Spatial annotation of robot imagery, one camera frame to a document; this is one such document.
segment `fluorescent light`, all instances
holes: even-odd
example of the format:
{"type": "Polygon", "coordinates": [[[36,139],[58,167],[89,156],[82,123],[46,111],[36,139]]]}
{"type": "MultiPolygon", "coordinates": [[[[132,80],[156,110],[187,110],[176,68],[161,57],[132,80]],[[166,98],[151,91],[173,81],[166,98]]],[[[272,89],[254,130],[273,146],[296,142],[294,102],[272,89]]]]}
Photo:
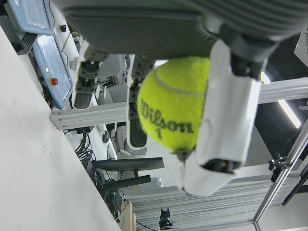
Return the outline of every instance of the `fluorescent light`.
{"type": "Polygon", "coordinates": [[[262,80],[265,84],[269,84],[269,83],[270,83],[269,77],[268,77],[263,71],[261,72],[261,80],[262,80]]]}
{"type": "Polygon", "coordinates": [[[294,126],[296,128],[299,128],[301,125],[301,122],[299,121],[299,119],[296,117],[296,115],[294,114],[294,112],[292,111],[292,109],[290,108],[290,106],[287,104],[287,102],[285,100],[278,100],[278,103],[280,104],[280,106],[282,107],[282,109],[284,110],[284,112],[287,114],[287,116],[289,117],[289,119],[292,121],[292,123],[294,124],[294,126]]]}
{"type": "Polygon", "coordinates": [[[160,65],[166,63],[167,61],[168,61],[168,60],[156,60],[154,66],[160,66],[160,65]]]}
{"type": "MultiPolygon", "coordinates": [[[[269,77],[263,71],[261,72],[261,80],[265,84],[269,84],[270,83],[269,77]]],[[[294,126],[296,128],[299,128],[302,123],[299,121],[299,119],[297,118],[295,113],[292,111],[290,106],[287,104],[287,102],[285,100],[278,100],[278,103],[279,103],[280,107],[284,110],[284,112],[287,114],[289,119],[292,121],[294,126]]]]}

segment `white panel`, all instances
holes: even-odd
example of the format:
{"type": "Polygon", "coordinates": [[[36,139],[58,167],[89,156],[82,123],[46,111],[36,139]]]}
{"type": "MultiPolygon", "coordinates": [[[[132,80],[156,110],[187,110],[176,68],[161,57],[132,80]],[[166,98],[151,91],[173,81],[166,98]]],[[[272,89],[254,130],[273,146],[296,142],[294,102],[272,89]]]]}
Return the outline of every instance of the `white panel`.
{"type": "Polygon", "coordinates": [[[119,231],[0,28],[0,229],[119,231]]]}

